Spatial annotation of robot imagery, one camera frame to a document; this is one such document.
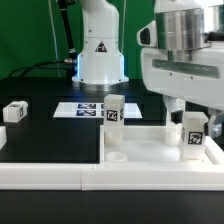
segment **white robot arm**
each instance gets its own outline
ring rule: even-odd
[[[118,49],[119,14],[106,0],[80,0],[84,21],[84,48],[78,55],[73,85],[109,91],[128,82],[124,58]]]
[[[139,44],[145,46],[141,62],[147,89],[221,115],[224,42],[212,40],[224,35],[211,38],[210,32],[223,32],[223,16],[223,0],[157,0],[155,21],[138,33]]]

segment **white tray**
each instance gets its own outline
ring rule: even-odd
[[[83,172],[84,190],[224,190],[224,153],[206,138],[202,162],[179,161],[179,149],[164,143],[165,127],[127,126],[120,146],[104,144],[101,126],[101,169]],[[122,152],[127,161],[105,161]]]
[[[179,162],[179,149],[164,144],[165,127],[127,126],[117,147],[100,130],[100,164],[0,163],[0,189],[224,190],[224,153],[209,137],[202,162]],[[127,161],[105,161],[112,151]]]

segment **white block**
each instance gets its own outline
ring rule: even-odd
[[[119,145],[123,139],[124,102],[122,95],[109,94],[104,98],[105,143]]]
[[[5,127],[0,127],[0,150],[5,145],[6,141],[6,129]]]
[[[13,101],[3,108],[4,122],[17,123],[27,115],[28,104],[25,101]]]
[[[202,112],[185,112],[180,150],[182,159],[201,160],[205,151],[204,125],[208,118]]]

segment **black cable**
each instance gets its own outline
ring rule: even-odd
[[[62,63],[64,64],[64,61],[47,61],[47,62],[37,63],[37,64],[27,68],[24,72],[22,72],[20,77],[24,77],[28,72],[32,71],[36,67],[40,67],[40,66],[44,66],[44,65],[51,65],[51,64],[62,64]]]
[[[53,70],[53,69],[55,69],[55,70],[58,70],[58,69],[61,69],[61,70],[66,70],[67,68],[62,68],[62,67],[47,67],[47,68],[43,68],[43,67],[21,67],[21,68],[17,68],[17,69],[15,69],[15,70],[13,70],[9,75],[8,75],[8,77],[10,78],[10,77],[12,77],[12,75],[14,74],[14,73],[16,73],[17,71],[20,71],[20,70],[23,70],[23,69],[28,69],[28,68],[31,68],[31,69],[45,69],[45,70]]]
[[[17,69],[15,69],[15,70],[13,70],[12,72],[10,72],[10,74],[8,75],[8,77],[9,77],[9,78],[12,77],[12,75],[13,75],[14,73],[16,73],[17,71],[24,70],[24,69],[28,69],[28,68],[30,68],[30,67],[21,67],[21,68],[17,68]]]

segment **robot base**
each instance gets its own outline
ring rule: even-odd
[[[77,77],[72,77],[72,85],[75,88],[80,88],[88,91],[98,91],[98,92],[109,92],[115,91],[122,88],[128,87],[129,79],[125,77],[123,80],[120,80],[119,83],[114,84],[92,84],[92,83],[84,83]]]

